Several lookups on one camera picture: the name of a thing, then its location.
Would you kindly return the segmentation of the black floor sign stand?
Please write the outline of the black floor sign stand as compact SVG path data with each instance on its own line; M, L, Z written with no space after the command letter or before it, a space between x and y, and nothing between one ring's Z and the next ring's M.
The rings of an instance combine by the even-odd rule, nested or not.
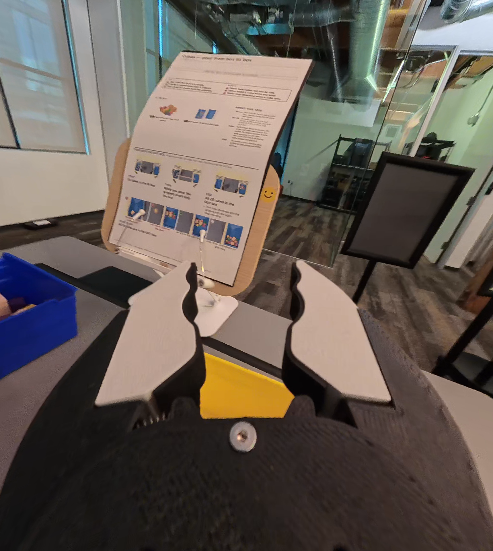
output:
M413 269L475 169L384 152L340 253L367 260L358 303L378 263Z

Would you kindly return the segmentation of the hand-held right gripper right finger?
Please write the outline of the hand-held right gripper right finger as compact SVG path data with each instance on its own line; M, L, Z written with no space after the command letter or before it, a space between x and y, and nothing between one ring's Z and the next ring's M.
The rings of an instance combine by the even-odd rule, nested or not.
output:
M291 267L291 324L282 380L309 397L318 417L352 418L350 405L388 407L392 396L358 307L338 286L298 260Z

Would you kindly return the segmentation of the printed instruction sheet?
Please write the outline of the printed instruction sheet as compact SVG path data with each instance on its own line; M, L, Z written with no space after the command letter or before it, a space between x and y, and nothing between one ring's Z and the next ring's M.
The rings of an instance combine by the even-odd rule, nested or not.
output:
M109 242L232 286L264 179L314 61L181 52L127 153Z

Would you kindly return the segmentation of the white tablet stand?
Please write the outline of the white tablet stand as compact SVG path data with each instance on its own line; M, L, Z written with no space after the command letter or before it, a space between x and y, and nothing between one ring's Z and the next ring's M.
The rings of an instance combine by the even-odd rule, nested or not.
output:
M195 329L211 336L237 308L236 299L209 287L203 244L194 241L193 246L188 259L134 296L122 341L186 341L194 338Z

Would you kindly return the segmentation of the black shelf rack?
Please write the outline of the black shelf rack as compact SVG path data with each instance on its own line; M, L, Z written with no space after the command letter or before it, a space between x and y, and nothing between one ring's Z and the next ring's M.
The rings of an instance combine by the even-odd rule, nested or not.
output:
M391 141L373 141L340 135L317 206L344 214L355 214L372 178L377 160L388 152Z

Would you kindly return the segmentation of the black rectangular table mat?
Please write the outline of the black rectangular table mat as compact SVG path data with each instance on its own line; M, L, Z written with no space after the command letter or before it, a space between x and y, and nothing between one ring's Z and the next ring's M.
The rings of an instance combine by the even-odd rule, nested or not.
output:
M102 268L80 278L75 278L43 263L37 263L35 266L78 289L126 310L130 308L128 300L152 284L147 279L113 266Z

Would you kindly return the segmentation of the blue plastic box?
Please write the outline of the blue plastic box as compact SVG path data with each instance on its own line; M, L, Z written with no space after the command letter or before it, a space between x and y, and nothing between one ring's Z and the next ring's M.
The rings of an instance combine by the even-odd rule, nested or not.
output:
M0 379L77 336L76 288L21 258L0 258L0 293L36 306L0 321Z

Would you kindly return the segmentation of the yellow flat card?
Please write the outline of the yellow flat card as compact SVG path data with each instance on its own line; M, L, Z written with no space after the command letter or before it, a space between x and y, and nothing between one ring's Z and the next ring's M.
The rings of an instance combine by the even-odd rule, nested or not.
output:
M282 418L294 396L283 382L205 353L203 419Z

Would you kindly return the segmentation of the large blinded window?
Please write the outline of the large blinded window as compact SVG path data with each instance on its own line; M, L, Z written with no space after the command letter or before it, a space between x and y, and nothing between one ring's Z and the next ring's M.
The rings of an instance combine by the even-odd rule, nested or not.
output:
M89 154L68 1L0 1L0 148Z

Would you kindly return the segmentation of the rounded wooden display board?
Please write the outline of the rounded wooden display board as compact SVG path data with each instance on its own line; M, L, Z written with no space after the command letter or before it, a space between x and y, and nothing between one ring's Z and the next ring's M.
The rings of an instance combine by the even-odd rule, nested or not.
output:
M109 242L112 226L118 211L130 141L131 139L126 139L123 141L115 155L114 167L108 186L108 197L106 200L105 212L101 225L103 244L106 249L112 253L122 253L125 258L144 264L152 269L158 269L162 273L166 274L174 268L171 263L155 260L129 249L124 249L121 251L120 245L113 245ZM269 166L264 179L264 186L275 187L278 189L278 185L279 181L277 173L272 166ZM235 283L232 286L228 286L220 282L215 282L214 286L209 289L211 292L222 296L236 296L245 291L252 283L277 201L278 198L276 198L273 203L264 203L260 201L260 198L258 199L255 215L252 220L249 236L245 242L243 257L240 261Z

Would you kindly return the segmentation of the silver ventilation duct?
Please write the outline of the silver ventilation duct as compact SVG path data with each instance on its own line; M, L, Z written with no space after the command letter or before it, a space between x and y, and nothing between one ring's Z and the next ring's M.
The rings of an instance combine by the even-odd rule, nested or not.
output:
M493 1L444 1L440 19L446 24L461 23L493 13Z
M349 1L340 15L349 18L349 51L346 75L335 76L331 100L366 105L377 91L380 44L390 1Z

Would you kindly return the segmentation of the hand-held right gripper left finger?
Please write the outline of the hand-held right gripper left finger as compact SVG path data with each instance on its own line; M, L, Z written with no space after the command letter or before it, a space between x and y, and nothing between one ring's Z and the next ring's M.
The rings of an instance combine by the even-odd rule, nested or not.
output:
M196 291L197 267L185 262L131 298L97 407L143 402L161 416L189 398L200 409L206 363Z

